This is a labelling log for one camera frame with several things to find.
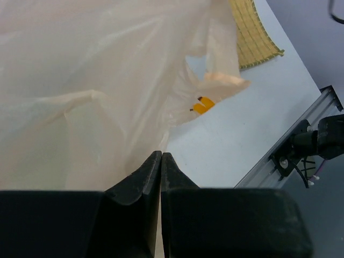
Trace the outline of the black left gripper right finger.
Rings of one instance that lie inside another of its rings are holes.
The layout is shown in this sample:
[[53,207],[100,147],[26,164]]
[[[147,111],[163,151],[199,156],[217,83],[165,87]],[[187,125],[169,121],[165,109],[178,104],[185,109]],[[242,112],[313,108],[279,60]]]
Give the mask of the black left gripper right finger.
[[164,153],[161,167],[161,222],[165,257],[204,257],[204,219],[199,187]]

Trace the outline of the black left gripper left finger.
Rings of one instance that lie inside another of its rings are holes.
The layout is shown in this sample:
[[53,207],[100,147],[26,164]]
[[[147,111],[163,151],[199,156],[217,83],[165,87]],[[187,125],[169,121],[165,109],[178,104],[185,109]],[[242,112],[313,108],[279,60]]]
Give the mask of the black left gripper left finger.
[[89,257],[154,257],[161,151],[102,197],[88,245]]

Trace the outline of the translucent peach plastic bag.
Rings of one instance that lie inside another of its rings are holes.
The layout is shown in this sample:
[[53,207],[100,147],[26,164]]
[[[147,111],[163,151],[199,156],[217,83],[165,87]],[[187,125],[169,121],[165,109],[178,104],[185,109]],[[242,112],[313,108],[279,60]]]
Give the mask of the translucent peach plastic bag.
[[1,189],[105,190],[248,86],[228,1],[1,1]]

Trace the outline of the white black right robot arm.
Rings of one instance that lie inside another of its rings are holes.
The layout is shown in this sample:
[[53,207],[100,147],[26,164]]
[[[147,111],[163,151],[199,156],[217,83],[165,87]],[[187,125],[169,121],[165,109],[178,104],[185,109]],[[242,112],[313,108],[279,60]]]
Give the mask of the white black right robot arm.
[[320,156],[330,160],[343,154],[343,115],[325,117],[315,131],[291,138],[294,157]]

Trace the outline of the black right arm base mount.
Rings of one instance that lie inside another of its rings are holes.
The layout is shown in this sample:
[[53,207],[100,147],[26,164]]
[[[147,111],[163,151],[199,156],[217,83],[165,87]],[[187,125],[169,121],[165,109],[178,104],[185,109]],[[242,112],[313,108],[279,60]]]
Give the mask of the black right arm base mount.
[[306,188],[309,187],[309,177],[307,175],[307,158],[294,157],[293,146],[291,144],[292,136],[305,132],[314,131],[308,120],[301,120],[295,128],[287,134],[287,137],[273,151],[270,158],[272,159],[276,169],[281,175],[281,179],[287,178],[294,170],[301,177]]

